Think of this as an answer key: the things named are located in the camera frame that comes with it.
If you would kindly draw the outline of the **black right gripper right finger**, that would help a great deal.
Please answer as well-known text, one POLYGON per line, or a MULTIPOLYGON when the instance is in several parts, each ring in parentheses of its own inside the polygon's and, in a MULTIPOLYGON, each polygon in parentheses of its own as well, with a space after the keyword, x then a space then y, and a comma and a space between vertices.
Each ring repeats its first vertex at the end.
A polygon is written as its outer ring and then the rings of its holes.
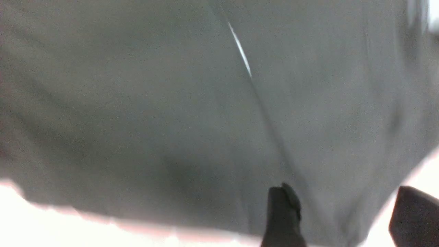
POLYGON ((439 200, 411 186, 400 186, 389 221, 396 247, 439 245, 439 200))

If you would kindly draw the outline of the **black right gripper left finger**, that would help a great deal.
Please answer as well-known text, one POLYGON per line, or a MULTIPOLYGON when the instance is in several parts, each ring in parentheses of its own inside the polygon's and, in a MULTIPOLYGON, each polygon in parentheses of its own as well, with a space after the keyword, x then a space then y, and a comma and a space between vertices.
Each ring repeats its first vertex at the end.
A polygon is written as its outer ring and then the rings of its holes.
POLYGON ((300 231, 301 203, 287 183, 268 191, 268 214, 262 247, 306 247, 300 231))

